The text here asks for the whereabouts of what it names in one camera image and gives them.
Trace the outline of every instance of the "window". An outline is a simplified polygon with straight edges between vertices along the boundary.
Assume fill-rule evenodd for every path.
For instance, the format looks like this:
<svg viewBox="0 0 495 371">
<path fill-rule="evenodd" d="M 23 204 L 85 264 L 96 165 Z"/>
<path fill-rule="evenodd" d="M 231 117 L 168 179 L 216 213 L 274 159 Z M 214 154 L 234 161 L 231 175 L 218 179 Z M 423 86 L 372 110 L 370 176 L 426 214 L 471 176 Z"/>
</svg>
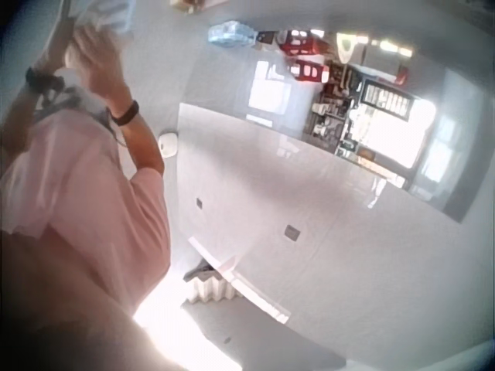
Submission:
<svg viewBox="0 0 495 371">
<path fill-rule="evenodd" d="M 392 87 L 366 80 L 361 102 L 380 111 L 408 121 L 415 99 Z"/>
</svg>

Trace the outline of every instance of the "bright light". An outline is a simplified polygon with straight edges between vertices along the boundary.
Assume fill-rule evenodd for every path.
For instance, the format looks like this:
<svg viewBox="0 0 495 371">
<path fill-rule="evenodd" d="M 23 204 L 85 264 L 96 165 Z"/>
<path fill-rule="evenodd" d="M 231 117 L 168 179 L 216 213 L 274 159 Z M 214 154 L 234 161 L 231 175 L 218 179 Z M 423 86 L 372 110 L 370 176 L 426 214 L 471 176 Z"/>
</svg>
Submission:
<svg viewBox="0 0 495 371">
<path fill-rule="evenodd" d="M 382 48 L 382 50 L 385 50 L 386 52 L 393 52 L 393 53 L 396 53 L 399 50 L 399 47 L 397 45 L 392 44 L 387 40 L 384 40 L 380 43 L 380 48 Z"/>
<path fill-rule="evenodd" d="M 428 129 L 435 120 L 436 106 L 426 99 L 416 99 L 409 114 L 409 122 L 422 130 Z"/>
<path fill-rule="evenodd" d="M 291 67 L 291 73 L 295 76 L 299 76 L 301 74 L 301 67 L 299 66 L 292 66 Z"/>
<path fill-rule="evenodd" d="M 323 30 L 321 30 L 321 29 L 312 29 L 312 30 L 311 30 L 311 33 L 312 33 L 313 35 L 317 35 L 317 36 L 319 36 L 319 37 L 324 37 L 324 35 L 325 35 L 325 31 L 323 31 Z"/>
<path fill-rule="evenodd" d="M 407 58 L 411 58 L 412 57 L 412 50 L 407 49 L 407 48 L 400 48 L 399 49 L 399 53 L 402 56 L 406 56 Z"/>
<path fill-rule="evenodd" d="M 328 80 L 330 80 L 330 72 L 329 71 L 323 71 L 322 83 L 328 83 Z"/>
<path fill-rule="evenodd" d="M 248 119 L 250 121 L 258 122 L 259 124 L 262 124 L 264 126 L 268 126 L 269 128 L 271 128 L 273 126 L 273 121 L 270 121 L 270 120 L 267 120 L 265 118 L 261 118 L 258 116 L 254 116 L 253 114 L 247 114 L 246 119 Z"/>
<path fill-rule="evenodd" d="M 368 44 L 370 42 L 370 38 L 368 36 L 358 36 L 357 42 L 359 44 Z"/>
<path fill-rule="evenodd" d="M 162 313 L 147 327 L 149 337 L 166 357 L 191 371 L 241 371 L 242 368 L 209 342 L 181 308 Z"/>
<path fill-rule="evenodd" d="M 349 63 L 353 56 L 354 47 L 357 44 L 357 36 L 345 33 L 337 33 L 337 48 L 339 59 L 343 64 Z"/>
</svg>

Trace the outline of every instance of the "person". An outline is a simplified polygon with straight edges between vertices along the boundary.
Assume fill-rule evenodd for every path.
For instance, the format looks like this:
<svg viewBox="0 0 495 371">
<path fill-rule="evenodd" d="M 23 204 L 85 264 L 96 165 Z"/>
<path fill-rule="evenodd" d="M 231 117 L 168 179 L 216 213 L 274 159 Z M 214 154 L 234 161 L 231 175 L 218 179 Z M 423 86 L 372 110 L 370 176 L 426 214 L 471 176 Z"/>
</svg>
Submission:
<svg viewBox="0 0 495 371">
<path fill-rule="evenodd" d="M 74 24 L 63 0 L 2 122 L 2 353 L 29 343 L 32 359 L 58 355 L 52 369 L 170 369 L 131 320 L 170 265 L 164 161 L 111 33 Z M 66 54 L 108 111 L 91 112 L 80 88 L 54 76 Z M 116 125 L 136 167 L 130 179 Z"/>
</svg>

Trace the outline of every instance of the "pink shirt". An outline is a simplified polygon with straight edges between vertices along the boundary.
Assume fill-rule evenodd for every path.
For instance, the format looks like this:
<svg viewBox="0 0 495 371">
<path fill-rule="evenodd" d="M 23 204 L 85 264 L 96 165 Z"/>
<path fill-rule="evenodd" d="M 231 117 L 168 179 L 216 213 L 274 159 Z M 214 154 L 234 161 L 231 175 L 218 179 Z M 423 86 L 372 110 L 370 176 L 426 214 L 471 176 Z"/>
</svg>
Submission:
<svg viewBox="0 0 495 371">
<path fill-rule="evenodd" d="M 50 226 L 134 313 L 170 265 L 162 176 L 142 168 L 128 180 L 117 142 L 86 114 L 60 111 L 31 135 L 0 181 L 2 229 L 40 238 Z"/>
</svg>

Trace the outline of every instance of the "sleeve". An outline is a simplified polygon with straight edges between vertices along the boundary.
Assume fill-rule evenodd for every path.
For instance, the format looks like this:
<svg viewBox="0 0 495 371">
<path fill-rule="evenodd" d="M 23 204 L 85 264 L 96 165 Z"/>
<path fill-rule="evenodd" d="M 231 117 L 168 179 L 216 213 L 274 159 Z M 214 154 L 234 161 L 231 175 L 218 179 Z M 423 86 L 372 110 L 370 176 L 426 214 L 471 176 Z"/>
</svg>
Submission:
<svg viewBox="0 0 495 371">
<path fill-rule="evenodd" d="M 170 230 L 163 177 L 155 169 L 141 168 L 130 183 L 140 209 L 140 217 L 133 222 L 140 247 L 133 260 L 137 286 L 132 290 L 135 303 L 140 303 L 170 267 Z"/>
<path fill-rule="evenodd" d="M 153 168 L 141 168 L 131 178 L 131 187 L 152 232 L 169 245 L 169 218 L 163 177 Z"/>
</svg>

